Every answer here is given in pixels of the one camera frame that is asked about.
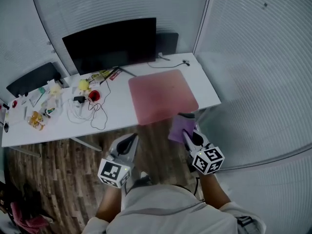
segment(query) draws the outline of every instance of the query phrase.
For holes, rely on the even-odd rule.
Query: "wooden floor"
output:
[[[21,191],[24,183],[29,183],[41,193],[43,209],[55,219],[41,233],[78,234],[95,215],[105,192],[105,185],[97,177],[101,158],[112,141],[126,133],[138,133],[135,164],[154,183],[180,184],[194,191],[195,178],[186,165],[184,146],[167,139],[170,126],[171,120],[165,120],[88,136],[103,147],[103,152],[71,139],[23,146],[41,153],[41,158],[8,149],[10,177]]]

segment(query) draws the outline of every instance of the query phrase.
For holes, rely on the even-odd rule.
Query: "white desk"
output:
[[[215,93],[214,88],[212,87],[207,76],[202,70],[201,65],[198,63],[192,53],[175,54],[166,57],[169,58],[171,61],[157,59],[156,62],[150,64],[152,66],[166,67],[175,66],[179,63],[182,63],[182,60],[184,59],[190,62],[190,66],[180,65],[174,69],[179,69],[182,72],[194,97],[198,102],[199,109],[209,108],[221,103],[217,94]],[[148,75],[172,69],[151,68],[146,63],[131,65],[124,68],[137,76]],[[85,141],[77,137],[137,125],[138,121],[136,117],[136,112],[132,103],[130,88],[128,85],[128,80],[131,78],[131,76],[125,72],[120,73],[113,81],[108,79],[111,94],[106,98],[106,101],[103,105],[103,108],[108,115],[106,128],[103,131],[92,128],[89,121],[81,124],[75,124],[69,121],[67,116],[68,104],[65,101],[74,96],[72,94],[72,87],[78,86],[78,82],[80,79],[88,78],[89,76],[90,74],[83,76],[74,75],[65,79],[70,88],[63,89],[63,109],[61,115],[56,122],[53,122],[53,124],[51,125],[48,124],[42,131],[38,131],[32,128],[27,124],[26,121],[19,122],[13,126],[10,126],[9,123],[8,133],[3,131],[2,147],[14,147],[65,138],[72,138],[75,141],[87,145],[97,151],[101,151],[100,147],[93,145],[92,143],[86,143]],[[101,99],[99,103],[102,103],[105,95],[109,93],[106,82],[103,82],[100,87],[95,89],[100,91]],[[88,103],[85,103],[85,105],[83,106],[82,116],[88,113],[87,104]],[[79,121],[76,120],[74,117],[70,117],[70,119],[72,121]],[[98,128],[103,128],[105,119],[106,117],[103,111],[98,111],[96,120],[94,120],[94,125]]]

